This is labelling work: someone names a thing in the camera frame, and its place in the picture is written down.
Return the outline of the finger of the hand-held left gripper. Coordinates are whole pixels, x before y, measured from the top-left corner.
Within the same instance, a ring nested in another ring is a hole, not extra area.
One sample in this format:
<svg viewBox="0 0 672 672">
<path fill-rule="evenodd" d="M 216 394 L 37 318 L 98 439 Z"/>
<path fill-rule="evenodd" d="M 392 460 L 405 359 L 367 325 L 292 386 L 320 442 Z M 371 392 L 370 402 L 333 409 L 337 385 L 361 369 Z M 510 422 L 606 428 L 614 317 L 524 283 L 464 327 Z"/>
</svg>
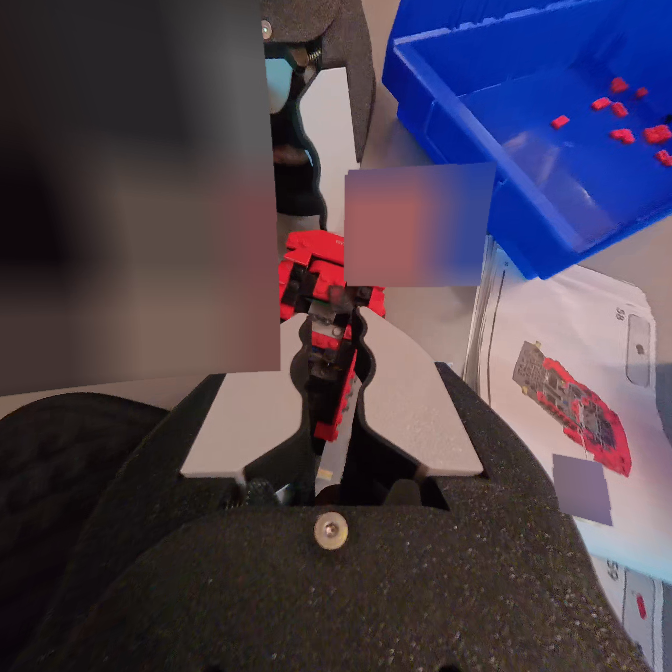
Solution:
<svg viewBox="0 0 672 672">
<path fill-rule="evenodd" d="M 343 234 L 345 179 L 357 169 L 345 68 L 293 71 L 286 118 L 286 231 Z"/>
</svg>

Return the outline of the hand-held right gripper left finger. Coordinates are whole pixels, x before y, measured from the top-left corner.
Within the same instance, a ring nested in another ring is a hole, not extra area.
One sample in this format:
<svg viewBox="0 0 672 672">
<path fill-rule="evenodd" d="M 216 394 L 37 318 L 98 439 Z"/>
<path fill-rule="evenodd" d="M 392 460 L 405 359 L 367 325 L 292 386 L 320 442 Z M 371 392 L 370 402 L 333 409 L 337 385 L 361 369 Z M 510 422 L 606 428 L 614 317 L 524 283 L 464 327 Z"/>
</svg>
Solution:
<svg viewBox="0 0 672 672">
<path fill-rule="evenodd" d="M 297 483 L 311 471 L 306 385 L 312 322 L 298 314 L 280 325 L 281 368 L 226 374 L 181 466 L 186 478 L 262 478 Z"/>
</svg>

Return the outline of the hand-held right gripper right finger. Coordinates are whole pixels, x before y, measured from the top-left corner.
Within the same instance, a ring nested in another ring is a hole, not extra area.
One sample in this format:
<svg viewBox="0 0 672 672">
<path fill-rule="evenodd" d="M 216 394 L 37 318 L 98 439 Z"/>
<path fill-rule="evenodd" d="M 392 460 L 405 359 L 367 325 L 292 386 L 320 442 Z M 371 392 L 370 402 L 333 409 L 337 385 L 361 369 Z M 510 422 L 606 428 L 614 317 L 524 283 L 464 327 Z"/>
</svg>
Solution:
<svg viewBox="0 0 672 672">
<path fill-rule="evenodd" d="M 477 476 L 483 465 L 436 363 L 373 310 L 352 322 L 361 382 L 349 457 L 374 479 Z"/>
</svg>

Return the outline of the brick instruction booklet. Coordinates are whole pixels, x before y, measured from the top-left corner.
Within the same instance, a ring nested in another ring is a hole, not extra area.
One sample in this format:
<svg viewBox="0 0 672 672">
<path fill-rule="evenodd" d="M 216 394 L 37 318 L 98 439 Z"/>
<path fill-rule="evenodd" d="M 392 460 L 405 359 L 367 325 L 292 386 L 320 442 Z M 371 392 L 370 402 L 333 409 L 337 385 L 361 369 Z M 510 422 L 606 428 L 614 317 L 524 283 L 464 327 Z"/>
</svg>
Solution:
<svg viewBox="0 0 672 672">
<path fill-rule="evenodd" d="M 526 280 L 489 242 L 464 379 L 560 488 L 597 487 L 574 521 L 617 621 L 652 671 L 671 670 L 671 444 L 656 401 L 644 293 L 574 266 Z"/>
</svg>

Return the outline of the blue plastic bin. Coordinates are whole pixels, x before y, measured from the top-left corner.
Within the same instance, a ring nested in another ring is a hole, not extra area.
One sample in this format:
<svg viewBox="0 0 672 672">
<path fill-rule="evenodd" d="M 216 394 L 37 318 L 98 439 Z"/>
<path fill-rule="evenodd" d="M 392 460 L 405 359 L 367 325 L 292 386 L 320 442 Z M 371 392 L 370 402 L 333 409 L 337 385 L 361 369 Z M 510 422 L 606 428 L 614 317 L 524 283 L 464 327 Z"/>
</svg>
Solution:
<svg viewBox="0 0 672 672">
<path fill-rule="evenodd" d="M 671 214 L 670 1 L 401 1 L 382 83 L 436 163 L 497 165 L 489 234 L 547 279 Z"/>
</svg>

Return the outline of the red toy brick car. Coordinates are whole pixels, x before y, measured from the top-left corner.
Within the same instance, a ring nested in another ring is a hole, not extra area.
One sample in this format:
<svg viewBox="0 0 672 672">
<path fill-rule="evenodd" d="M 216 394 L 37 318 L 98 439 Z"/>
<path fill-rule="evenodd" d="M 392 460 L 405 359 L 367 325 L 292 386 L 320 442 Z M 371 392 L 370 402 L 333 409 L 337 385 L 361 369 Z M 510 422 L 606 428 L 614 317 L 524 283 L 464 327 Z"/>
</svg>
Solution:
<svg viewBox="0 0 672 672">
<path fill-rule="evenodd" d="M 352 419 L 374 357 L 365 350 L 359 313 L 385 318 L 385 288 L 356 285 L 345 278 L 345 240 L 325 230 L 291 232 L 278 278 L 281 341 L 284 324 L 310 327 L 307 350 L 310 432 L 316 455 L 316 491 L 340 483 Z"/>
</svg>

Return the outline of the scattered small red bricks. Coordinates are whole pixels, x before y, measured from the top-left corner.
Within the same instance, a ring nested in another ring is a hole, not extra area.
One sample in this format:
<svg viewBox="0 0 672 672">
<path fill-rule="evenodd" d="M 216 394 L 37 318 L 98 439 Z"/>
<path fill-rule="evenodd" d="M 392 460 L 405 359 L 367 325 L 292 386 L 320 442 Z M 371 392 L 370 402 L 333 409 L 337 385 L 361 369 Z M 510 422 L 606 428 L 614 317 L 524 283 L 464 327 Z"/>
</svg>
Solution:
<svg viewBox="0 0 672 672">
<path fill-rule="evenodd" d="M 595 148 L 605 142 L 620 147 L 642 145 L 654 160 L 671 166 L 671 113 L 656 111 L 646 86 L 633 87 L 623 77 L 601 81 L 592 99 L 581 94 L 579 102 L 549 121 L 555 132 L 570 139 L 588 140 Z"/>
</svg>

